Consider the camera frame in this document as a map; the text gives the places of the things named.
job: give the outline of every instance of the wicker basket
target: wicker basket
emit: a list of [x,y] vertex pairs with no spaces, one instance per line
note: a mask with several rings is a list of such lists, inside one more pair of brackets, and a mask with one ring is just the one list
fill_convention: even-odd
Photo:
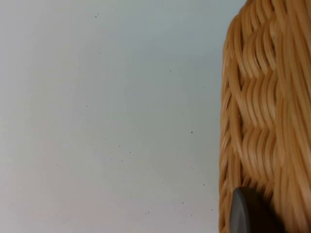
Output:
[[311,232],[310,120],[311,0],[248,0],[223,53],[220,232],[238,186],[260,192],[286,231]]

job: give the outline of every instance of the tan wicker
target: tan wicker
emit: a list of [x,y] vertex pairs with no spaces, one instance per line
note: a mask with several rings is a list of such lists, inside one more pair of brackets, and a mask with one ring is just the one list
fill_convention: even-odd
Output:
[[311,0],[248,0],[223,53],[220,220],[257,189],[288,232],[311,232]]

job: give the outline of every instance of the wicker strand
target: wicker strand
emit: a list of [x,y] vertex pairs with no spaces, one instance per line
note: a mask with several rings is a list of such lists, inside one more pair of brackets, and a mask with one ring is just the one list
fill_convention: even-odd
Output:
[[311,0],[248,0],[224,44],[219,231],[233,190],[260,192],[286,231],[311,232]]

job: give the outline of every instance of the black object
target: black object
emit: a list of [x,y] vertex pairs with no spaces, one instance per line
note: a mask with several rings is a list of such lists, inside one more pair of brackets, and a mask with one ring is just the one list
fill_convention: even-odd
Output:
[[284,227],[252,188],[234,190],[230,233],[284,233]]

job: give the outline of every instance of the white background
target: white background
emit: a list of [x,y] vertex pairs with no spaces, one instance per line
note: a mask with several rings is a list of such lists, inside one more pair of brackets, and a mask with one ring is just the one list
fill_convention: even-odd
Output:
[[0,232],[217,232],[243,2],[2,0]]

